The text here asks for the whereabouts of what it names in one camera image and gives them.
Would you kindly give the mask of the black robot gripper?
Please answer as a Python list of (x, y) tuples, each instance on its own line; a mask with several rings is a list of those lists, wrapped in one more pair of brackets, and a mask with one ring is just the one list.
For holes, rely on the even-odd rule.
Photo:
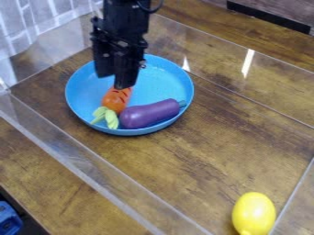
[(148, 43), (143, 35), (148, 32), (148, 21), (150, 0), (103, 0), (103, 17), (91, 19), (97, 77), (113, 74), (117, 90), (135, 85), (139, 70), (146, 67)]

